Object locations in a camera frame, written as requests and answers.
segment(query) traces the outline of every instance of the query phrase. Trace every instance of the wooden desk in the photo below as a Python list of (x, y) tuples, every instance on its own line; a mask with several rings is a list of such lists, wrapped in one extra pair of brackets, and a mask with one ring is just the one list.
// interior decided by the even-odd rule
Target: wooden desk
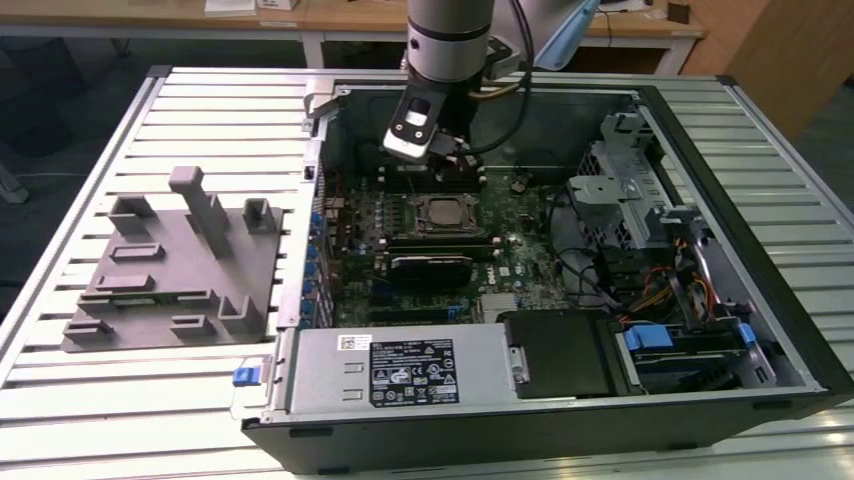
[[(661, 8), (665, 0), (656, 0)], [(298, 40), (309, 68), (322, 68), (326, 41), (405, 41), (405, 0), (301, 0), (292, 11), (258, 9), (248, 17), (208, 18), (204, 0), (0, 0), (3, 35)], [(692, 23), (643, 12), (599, 16), (581, 46), (665, 50), (656, 73), (677, 74), (693, 42)]]

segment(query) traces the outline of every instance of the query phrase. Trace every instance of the aluminum extrusion table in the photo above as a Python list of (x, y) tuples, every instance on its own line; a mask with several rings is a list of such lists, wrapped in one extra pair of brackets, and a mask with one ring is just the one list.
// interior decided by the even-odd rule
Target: aluminum extrusion table
[[(272, 343), (66, 354), (58, 350), (62, 328), (112, 232), (104, 214), (117, 194), (145, 193), (154, 208), (180, 208), (166, 177), (174, 165), (197, 165), (206, 174), (204, 188), (220, 194), (224, 206), (264, 196), (290, 211), (288, 229), (306, 215), (298, 179), (302, 162), (316, 155), (317, 140), (301, 127), (306, 93), (326, 80), (401, 76), (278, 69), (160, 72), (142, 83), (0, 328), (3, 479), (290, 478), (240, 433), (238, 419), (260, 411), (265, 387), (230, 385), (234, 368), (270, 354)], [(657, 86), (854, 370), (854, 219), (740, 89), (711, 77), (544, 74), (536, 81)], [(669, 174), (680, 184), (673, 170)], [(272, 307), (286, 295), (281, 280), (298, 268), (298, 255), (288, 253), (304, 248), (298, 235), (282, 235)], [(849, 478), (851, 406), (765, 424), (707, 449), (382, 472), (372, 478)]]

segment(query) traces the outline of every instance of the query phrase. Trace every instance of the warning label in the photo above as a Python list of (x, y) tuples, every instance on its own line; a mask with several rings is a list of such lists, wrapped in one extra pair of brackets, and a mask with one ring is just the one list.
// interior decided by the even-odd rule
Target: warning label
[(451, 340), (370, 343), (370, 405), (459, 403)]

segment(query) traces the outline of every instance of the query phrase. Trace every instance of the blue latch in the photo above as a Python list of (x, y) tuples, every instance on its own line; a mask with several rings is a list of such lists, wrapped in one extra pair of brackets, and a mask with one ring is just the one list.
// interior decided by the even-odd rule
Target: blue latch
[(625, 346), (629, 352), (640, 348), (640, 339), (632, 328), (623, 332), (623, 339), (625, 340)]
[(741, 340), (744, 345), (749, 346), (756, 343), (756, 334), (752, 332), (752, 328), (745, 323), (737, 324), (737, 333), (741, 334)]
[(663, 325), (635, 325), (623, 332), (623, 338), (628, 350), (672, 347), (672, 339)]
[(298, 313), (302, 316), (309, 316), (314, 309), (314, 303), (310, 300), (302, 300), (298, 305)]
[(456, 320), (456, 315), (465, 309), (461, 305), (449, 305), (448, 306), (448, 321)]
[(230, 377), (230, 384), (234, 387), (249, 387), (261, 384), (261, 367), (240, 367)]

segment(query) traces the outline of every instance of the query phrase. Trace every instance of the table leg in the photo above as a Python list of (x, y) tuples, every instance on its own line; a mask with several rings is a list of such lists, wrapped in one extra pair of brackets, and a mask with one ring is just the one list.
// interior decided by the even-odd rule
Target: table leg
[(322, 32), (301, 32), (305, 67), (322, 68)]
[(693, 48), (693, 42), (696, 42), (696, 39), (692, 37), (672, 39), (669, 49), (664, 52), (661, 61), (657, 63), (655, 75), (679, 75), (684, 61)]
[(29, 191), (14, 178), (14, 175), (0, 164), (0, 198), (9, 203), (24, 203), (29, 197)]
[(129, 38), (125, 38), (124, 40), (110, 38), (109, 43), (112, 43), (112, 48), (116, 50), (116, 55), (118, 55), (118, 58), (126, 58), (130, 55)]

